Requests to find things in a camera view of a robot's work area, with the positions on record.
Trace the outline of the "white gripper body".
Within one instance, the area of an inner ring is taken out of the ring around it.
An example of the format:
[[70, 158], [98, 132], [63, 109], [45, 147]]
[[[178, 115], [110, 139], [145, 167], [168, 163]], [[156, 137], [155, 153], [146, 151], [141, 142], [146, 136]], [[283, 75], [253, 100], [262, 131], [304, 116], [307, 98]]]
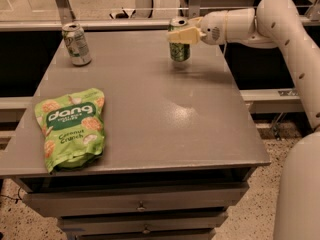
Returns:
[[208, 45], [241, 43], [255, 32], [254, 20], [254, 9], [211, 12], [201, 20], [201, 40]]

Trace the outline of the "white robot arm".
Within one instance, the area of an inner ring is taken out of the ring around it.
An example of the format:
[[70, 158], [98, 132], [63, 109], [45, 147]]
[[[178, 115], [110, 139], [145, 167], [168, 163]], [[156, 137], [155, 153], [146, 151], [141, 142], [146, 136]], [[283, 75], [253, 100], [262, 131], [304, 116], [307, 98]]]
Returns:
[[293, 1], [261, 0], [256, 8], [181, 19], [167, 40], [280, 50], [313, 132], [296, 143], [284, 163], [273, 240], [320, 240], [320, 49]]

